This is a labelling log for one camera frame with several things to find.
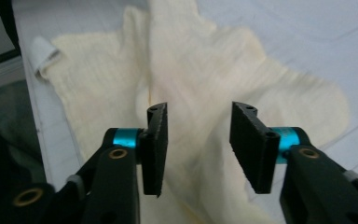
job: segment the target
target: white fabric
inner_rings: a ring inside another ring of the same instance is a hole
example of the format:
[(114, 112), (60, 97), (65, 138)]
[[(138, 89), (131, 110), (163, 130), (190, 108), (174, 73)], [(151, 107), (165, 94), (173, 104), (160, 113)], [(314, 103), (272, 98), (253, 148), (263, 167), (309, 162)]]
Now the white fabric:
[(29, 54), (30, 65), (34, 74), (59, 60), (59, 51), (42, 36), (34, 38)]
[(320, 146), (348, 125), (340, 89), (270, 59), (247, 28), (217, 27), (193, 0), (127, 7), (115, 33), (65, 35), (42, 76), (62, 99), (85, 159), (112, 127), (146, 127), (145, 111), (168, 102), (162, 196), (141, 196), (143, 223), (269, 223), (248, 203), (228, 143), (232, 101), (254, 105), (268, 126), (298, 126)]

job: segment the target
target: cyan metal part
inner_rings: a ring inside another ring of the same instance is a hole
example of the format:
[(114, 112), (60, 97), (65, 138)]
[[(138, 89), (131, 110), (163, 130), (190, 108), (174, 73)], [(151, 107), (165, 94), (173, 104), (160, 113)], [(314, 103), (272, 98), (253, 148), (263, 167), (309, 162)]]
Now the cyan metal part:
[(117, 129), (113, 138), (113, 145), (121, 145), (135, 149), (137, 146), (139, 129)]
[(270, 128), (272, 131), (278, 133), (281, 136), (281, 140), (279, 142), (279, 152), (277, 157), (277, 164), (286, 164), (287, 160), (283, 156), (286, 151), (289, 151), (291, 146), (299, 145), (300, 138), (297, 132), (290, 127), (274, 127)]

